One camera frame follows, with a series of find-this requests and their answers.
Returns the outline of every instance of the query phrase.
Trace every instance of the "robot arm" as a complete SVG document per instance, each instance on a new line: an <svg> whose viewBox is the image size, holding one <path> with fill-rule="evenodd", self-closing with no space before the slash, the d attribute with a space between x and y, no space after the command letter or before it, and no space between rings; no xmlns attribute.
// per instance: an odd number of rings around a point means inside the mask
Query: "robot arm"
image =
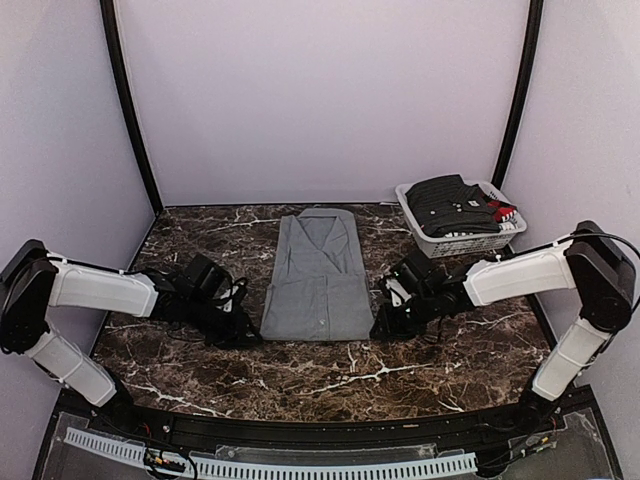
<svg viewBox="0 0 640 480"><path fill-rule="evenodd" d="M224 282L226 291L216 297ZM240 306L246 281L233 283L197 255L184 272L128 273L74 262L30 240L0 276L0 347L25 354L91 404L104 407L124 387L46 319L48 307L78 306L194 324L220 348L254 345L260 336Z"/></svg>
<svg viewBox="0 0 640 480"><path fill-rule="evenodd" d="M391 299L381 308L372 336L406 338L438 317L496 301L556 289L577 289L582 309L531 378L520 400L523 425L554 409L574 378L631 321L633 263L593 222L528 253L481 260L444 275L414 252L383 279Z"/></svg>

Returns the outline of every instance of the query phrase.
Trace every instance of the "gray shirt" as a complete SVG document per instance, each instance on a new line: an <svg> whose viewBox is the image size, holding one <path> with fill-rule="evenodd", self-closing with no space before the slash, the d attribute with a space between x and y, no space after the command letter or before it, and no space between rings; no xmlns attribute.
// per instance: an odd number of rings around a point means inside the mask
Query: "gray shirt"
<svg viewBox="0 0 640 480"><path fill-rule="evenodd" d="M310 208L280 223L260 333L267 340L364 340L373 315L356 222Z"/></svg>

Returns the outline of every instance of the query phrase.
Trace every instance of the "black pole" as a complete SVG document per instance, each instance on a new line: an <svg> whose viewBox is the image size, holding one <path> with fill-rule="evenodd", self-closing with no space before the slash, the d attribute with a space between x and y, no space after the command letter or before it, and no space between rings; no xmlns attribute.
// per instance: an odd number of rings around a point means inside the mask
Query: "black pole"
<svg viewBox="0 0 640 480"><path fill-rule="evenodd" d="M100 0L100 8L102 10L102 23L104 25L104 34L107 39L107 48L109 57L111 58L111 69L113 70L113 78L116 81L116 89L118 97L120 97L120 108L124 115L124 121L129 132L129 139L133 147L133 153L140 169L140 175L147 191L147 196L153 207L153 211L158 215L163 210L162 200L158 192L158 186L153 178L151 164L147 151L144 148L140 126L138 125L138 117L133 106L133 98L131 97L131 89L127 79L127 72L124 66L124 57L122 56L122 46L120 45L120 36L118 35L118 22L116 20L116 12L113 0Z"/></svg>
<svg viewBox="0 0 640 480"><path fill-rule="evenodd" d="M531 80L531 71L533 70L533 60L536 56L536 46L538 44L538 34L540 33L540 22L542 20L542 4L544 0L531 0L529 4L529 18L527 19L527 30L524 34L524 45L522 47L522 57L520 58L520 69L518 70L518 80L516 81L516 89L513 93L513 102L511 103L511 111L509 112L509 120L507 128L502 139L500 154L496 168L493 171L491 183L497 188L501 188L504 178L509 168L509 160L513 153L513 146L516 143L522 112L524 111L524 102L527 99L527 90L529 89L529 81Z"/></svg>

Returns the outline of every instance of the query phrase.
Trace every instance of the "brown marble surface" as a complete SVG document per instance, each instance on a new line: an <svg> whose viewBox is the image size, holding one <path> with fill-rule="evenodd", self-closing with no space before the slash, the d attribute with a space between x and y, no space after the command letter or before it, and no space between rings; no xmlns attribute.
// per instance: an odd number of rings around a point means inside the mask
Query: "brown marble surface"
<svg viewBox="0 0 640 480"><path fill-rule="evenodd" d="M412 248L402 213L388 205L332 205L354 212L372 307L375 281ZM308 206L166 210L136 267L183 268L197 253L250 280L243 305L260 323L279 219ZM473 258L443 261L450 268ZM185 327L110 316L95 358L139 405L176 412L282 421L362 421L476 410L517 400L548 346L524 299L444 322L443 341L266 343L249 351L205 347Z"/></svg>

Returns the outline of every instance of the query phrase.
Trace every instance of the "laundry basket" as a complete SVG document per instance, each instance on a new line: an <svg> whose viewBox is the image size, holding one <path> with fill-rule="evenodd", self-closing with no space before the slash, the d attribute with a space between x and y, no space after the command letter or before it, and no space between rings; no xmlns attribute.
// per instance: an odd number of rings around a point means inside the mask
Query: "laundry basket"
<svg viewBox="0 0 640 480"><path fill-rule="evenodd" d="M482 191L491 198L509 203L500 190L484 181L465 181L467 185L478 184ZM396 195L407 225L411 229L413 237L418 243L418 247L429 258L447 257L450 255L460 255L463 253L485 252L487 250L498 250L507 246L513 237L527 229L527 223L519 212L513 216L509 222L515 228L505 230L500 233L474 233L460 237L433 238L422 232L420 225L413 216L409 204L407 203L407 192L413 187L413 183L405 183L396 187Z"/></svg>

